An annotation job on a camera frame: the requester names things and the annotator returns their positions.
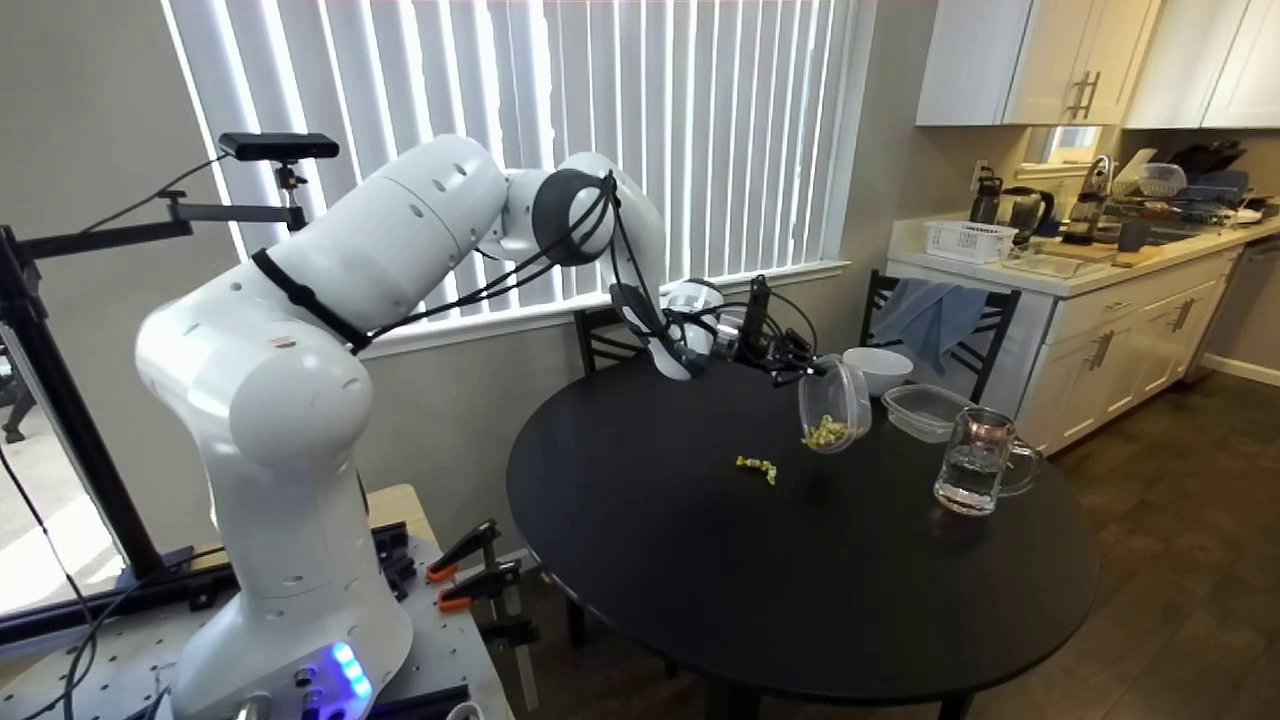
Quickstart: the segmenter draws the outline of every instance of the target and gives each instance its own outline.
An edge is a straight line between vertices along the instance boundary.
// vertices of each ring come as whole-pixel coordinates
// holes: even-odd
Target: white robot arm
[[[351,479],[370,407],[351,350],[480,244],[553,264],[611,254],[617,298],[665,377],[691,377],[710,345],[676,345],[652,310],[645,268],[654,268],[660,219],[608,161],[505,175],[465,135],[400,158],[254,264],[157,310],[137,365],[195,441],[238,581],[176,664],[176,718],[237,718],[242,703],[362,718],[403,664],[413,624],[380,578]]]

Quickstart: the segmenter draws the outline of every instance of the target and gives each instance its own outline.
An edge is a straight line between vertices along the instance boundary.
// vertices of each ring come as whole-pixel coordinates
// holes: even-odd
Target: black tabletop
[[[775,486],[734,456],[770,459]],[[522,425],[506,491],[541,561],[660,656],[756,692],[901,703],[1033,668],[1101,589],[1058,479],[952,525],[936,470],[940,449],[886,420],[813,456],[794,387],[758,374],[645,384],[622,365]]]

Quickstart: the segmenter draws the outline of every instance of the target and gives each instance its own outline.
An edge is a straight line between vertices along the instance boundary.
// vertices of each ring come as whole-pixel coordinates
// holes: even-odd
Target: vertical blinds
[[[665,275],[835,260],[876,0],[165,0],[207,153],[229,128],[318,128],[322,218],[390,158],[475,135],[501,168],[604,153],[654,200]],[[224,200],[274,200],[273,168],[220,163]],[[278,228],[237,228],[242,249]],[[505,274],[468,260],[433,299]],[[468,312],[553,305],[553,274]]]

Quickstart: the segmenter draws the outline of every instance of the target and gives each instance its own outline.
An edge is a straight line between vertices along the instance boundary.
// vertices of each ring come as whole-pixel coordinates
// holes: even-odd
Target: drawer
[[[1130,318],[1146,305],[1161,305],[1168,298],[1179,298],[1186,287],[1216,286],[1232,274],[1232,264],[1234,264],[1234,254],[1224,254],[1224,258],[1209,258],[1209,260],[1179,264],[1168,274],[1153,274],[1153,275],[1141,275],[1127,286],[1112,286],[1112,287],[1101,287],[1088,298],[1058,299],[1053,312],[1046,345],[1065,345],[1078,332],[1118,326],[1124,318]]]

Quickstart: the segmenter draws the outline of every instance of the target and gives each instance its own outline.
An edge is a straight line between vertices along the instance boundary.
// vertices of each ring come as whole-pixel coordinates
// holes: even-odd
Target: glass jar
[[[818,357],[803,370],[799,384],[799,444],[813,452],[842,452],[870,429],[869,382],[838,357]]]

